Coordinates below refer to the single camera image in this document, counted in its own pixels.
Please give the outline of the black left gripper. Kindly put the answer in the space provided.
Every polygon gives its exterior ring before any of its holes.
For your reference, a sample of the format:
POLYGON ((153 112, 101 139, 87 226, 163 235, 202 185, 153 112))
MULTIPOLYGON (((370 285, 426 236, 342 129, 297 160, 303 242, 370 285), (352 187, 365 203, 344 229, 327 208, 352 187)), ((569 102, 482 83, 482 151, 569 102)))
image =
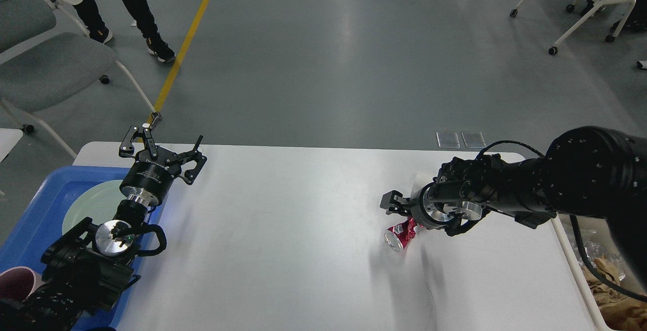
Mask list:
POLYGON ((160 151, 152 136, 150 125, 132 125, 119 145, 119 157, 134 160, 132 167, 120 184, 120 192, 132 201, 147 207, 161 205, 176 178, 192 185, 204 165, 207 157, 201 151, 200 144, 204 136, 200 135, 193 148, 180 154, 172 154, 160 161, 160 151), (143 149, 135 152, 134 143, 139 140, 143 149), (193 168, 182 169, 184 165, 195 163, 193 168))

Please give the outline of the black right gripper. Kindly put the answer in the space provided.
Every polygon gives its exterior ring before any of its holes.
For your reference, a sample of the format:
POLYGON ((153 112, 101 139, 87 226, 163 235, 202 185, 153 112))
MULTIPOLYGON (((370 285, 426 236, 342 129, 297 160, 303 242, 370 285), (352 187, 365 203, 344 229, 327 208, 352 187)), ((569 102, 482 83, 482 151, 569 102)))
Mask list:
POLYGON ((425 229, 471 230, 483 218, 483 205, 457 198, 437 197, 438 183, 426 184, 411 198, 398 191, 382 195, 380 208, 386 214, 412 216, 425 229))

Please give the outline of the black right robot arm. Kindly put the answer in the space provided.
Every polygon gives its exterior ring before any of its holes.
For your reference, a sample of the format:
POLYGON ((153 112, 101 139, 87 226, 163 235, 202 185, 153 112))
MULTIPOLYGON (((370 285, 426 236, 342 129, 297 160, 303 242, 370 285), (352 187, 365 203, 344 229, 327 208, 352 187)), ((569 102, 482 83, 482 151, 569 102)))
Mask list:
POLYGON ((411 197, 391 191, 381 208, 411 224, 442 229, 448 236, 471 230, 488 213, 510 216, 536 229, 557 214, 571 220, 585 267, 625 296, 645 296, 618 287, 597 273, 585 253, 578 218, 606 221, 630 269, 645 286, 646 140, 621 131, 584 126, 553 140, 546 154, 515 163, 481 149, 473 160, 455 157, 411 197))

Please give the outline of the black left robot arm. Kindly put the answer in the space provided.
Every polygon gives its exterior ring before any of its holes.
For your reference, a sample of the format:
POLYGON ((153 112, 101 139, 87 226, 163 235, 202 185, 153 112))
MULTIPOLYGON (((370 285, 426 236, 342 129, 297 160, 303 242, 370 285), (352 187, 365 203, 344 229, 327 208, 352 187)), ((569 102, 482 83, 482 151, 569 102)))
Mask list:
POLYGON ((71 330, 83 312, 109 312, 141 276, 132 262, 166 250, 164 230, 147 221, 174 180, 193 184, 207 161, 200 135, 191 150, 173 152, 155 143, 152 126, 132 126, 119 156, 134 163, 120 184, 123 200, 113 218, 80 220, 42 254, 42 285, 21 300, 2 297, 2 330, 71 330))

